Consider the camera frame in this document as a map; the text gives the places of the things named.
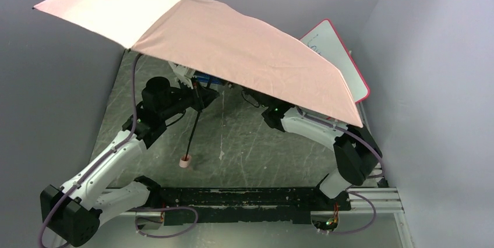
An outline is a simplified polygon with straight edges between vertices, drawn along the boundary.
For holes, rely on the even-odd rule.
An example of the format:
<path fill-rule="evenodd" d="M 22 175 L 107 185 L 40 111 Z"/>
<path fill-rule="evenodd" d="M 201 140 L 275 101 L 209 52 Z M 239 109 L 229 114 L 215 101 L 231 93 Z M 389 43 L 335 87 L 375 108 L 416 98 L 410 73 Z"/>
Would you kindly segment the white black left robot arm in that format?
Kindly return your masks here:
<path fill-rule="evenodd" d="M 192 108 L 208 107 L 218 91 L 196 79 L 192 85 L 173 87 L 165 77 L 149 79 L 141 102 L 112 142 L 82 171 L 59 187 L 48 185 L 40 194 L 43 228 L 49 228 L 69 245 L 87 243 L 98 228 L 127 210 L 152 206 L 160 186 L 140 176 L 121 190 L 104 194 L 119 171 L 142 155 L 167 130 L 167 120 Z"/>

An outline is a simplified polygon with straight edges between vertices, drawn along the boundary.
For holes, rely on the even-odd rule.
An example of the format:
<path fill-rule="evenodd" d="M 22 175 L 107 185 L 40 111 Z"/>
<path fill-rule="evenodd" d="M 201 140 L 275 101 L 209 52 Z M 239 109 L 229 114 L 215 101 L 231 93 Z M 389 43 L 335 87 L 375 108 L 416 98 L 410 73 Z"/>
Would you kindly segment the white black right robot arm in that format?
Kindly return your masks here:
<path fill-rule="evenodd" d="M 262 117 L 270 128 L 297 134 L 333 151 L 337 168 L 317 186 L 326 197 L 334 199 L 351 186 L 360 186 L 368 178 L 377 177 L 372 172 L 376 166 L 383 166 L 382 152 L 366 126 L 329 120 L 245 87 L 242 94 L 265 107 Z"/>

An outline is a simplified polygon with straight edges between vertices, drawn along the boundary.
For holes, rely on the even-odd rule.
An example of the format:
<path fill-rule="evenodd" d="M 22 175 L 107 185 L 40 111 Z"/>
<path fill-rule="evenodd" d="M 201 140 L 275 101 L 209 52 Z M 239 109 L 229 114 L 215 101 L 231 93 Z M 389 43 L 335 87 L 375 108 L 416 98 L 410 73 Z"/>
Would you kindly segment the pink and black folding umbrella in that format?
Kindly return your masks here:
<path fill-rule="evenodd" d="M 288 131 L 301 108 L 363 127 L 342 72 L 291 35 L 215 0 L 43 0 L 35 10 L 116 42 L 242 86 Z"/>

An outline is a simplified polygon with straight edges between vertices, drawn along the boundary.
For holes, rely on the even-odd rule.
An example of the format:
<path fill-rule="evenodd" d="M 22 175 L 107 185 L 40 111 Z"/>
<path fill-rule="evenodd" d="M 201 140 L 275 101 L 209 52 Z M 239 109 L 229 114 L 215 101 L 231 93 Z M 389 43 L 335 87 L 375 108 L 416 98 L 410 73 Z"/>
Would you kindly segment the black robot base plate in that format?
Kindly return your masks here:
<path fill-rule="evenodd" d="M 164 224 L 278 222 L 311 224 L 311 215 L 351 208 L 348 193 L 330 199 L 315 187 L 203 188 L 164 187 L 137 212 L 167 208 Z"/>

